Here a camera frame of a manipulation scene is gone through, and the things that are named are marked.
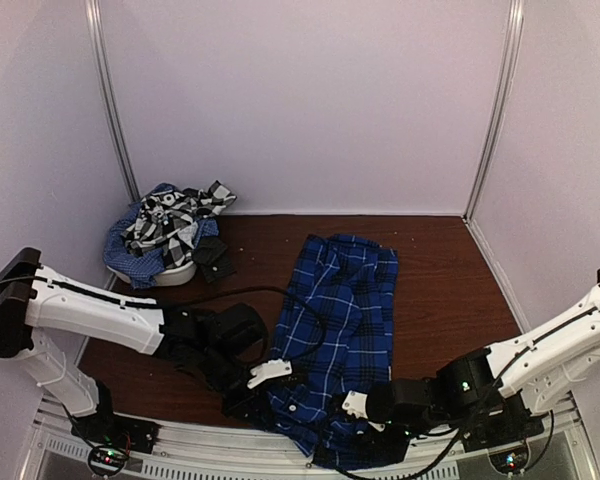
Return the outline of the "blue plaid long sleeve shirt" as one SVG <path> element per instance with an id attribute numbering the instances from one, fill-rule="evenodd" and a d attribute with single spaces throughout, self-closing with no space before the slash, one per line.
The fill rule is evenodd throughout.
<path id="1" fill-rule="evenodd" d="M 394 250 L 354 235 L 310 235 L 297 257 L 287 290 L 302 301 L 284 301 L 271 356 L 307 379 L 269 389 L 269 428 L 320 467 L 369 469 L 354 456 L 367 424 L 341 403 L 390 379 L 398 273 Z"/>

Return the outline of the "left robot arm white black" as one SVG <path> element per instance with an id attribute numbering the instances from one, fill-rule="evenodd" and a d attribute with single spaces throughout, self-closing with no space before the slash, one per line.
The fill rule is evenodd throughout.
<path id="1" fill-rule="evenodd" d="M 105 340 L 200 373 L 223 396 L 252 391 L 267 369 L 241 360 L 267 344 L 263 321 L 240 303 L 223 312 L 113 294 L 75 282 L 42 265 L 39 251 L 21 250 L 0 272 L 0 358 L 22 362 L 69 417 L 103 444 L 117 442 L 124 424 L 103 382 L 82 373 L 47 335 L 57 329 Z"/>

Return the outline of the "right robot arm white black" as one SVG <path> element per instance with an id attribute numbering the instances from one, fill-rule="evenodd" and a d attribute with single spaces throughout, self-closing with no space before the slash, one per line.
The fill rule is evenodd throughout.
<path id="1" fill-rule="evenodd" d="M 595 286 L 552 320 L 461 356 L 431 378 L 349 391 L 341 408 L 380 434 L 401 426 L 413 438 L 447 425 L 465 451 L 493 449 L 541 434 L 554 406 L 599 365 L 600 269 Z"/>

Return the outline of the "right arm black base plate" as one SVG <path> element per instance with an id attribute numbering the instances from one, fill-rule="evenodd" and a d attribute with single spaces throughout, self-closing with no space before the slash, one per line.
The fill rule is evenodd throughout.
<path id="1" fill-rule="evenodd" d="M 476 421 L 462 436 L 465 452 L 491 449 L 525 440 L 544 432 L 541 417 L 501 412 Z"/>

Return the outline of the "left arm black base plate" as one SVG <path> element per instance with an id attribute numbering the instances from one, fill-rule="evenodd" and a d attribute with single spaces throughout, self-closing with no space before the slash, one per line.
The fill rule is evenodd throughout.
<path id="1" fill-rule="evenodd" d="M 108 418 L 70 416 L 69 420 L 71 433 L 88 445 L 113 446 L 125 452 L 151 454 L 159 432 L 155 422 L 117 414 Z"/>

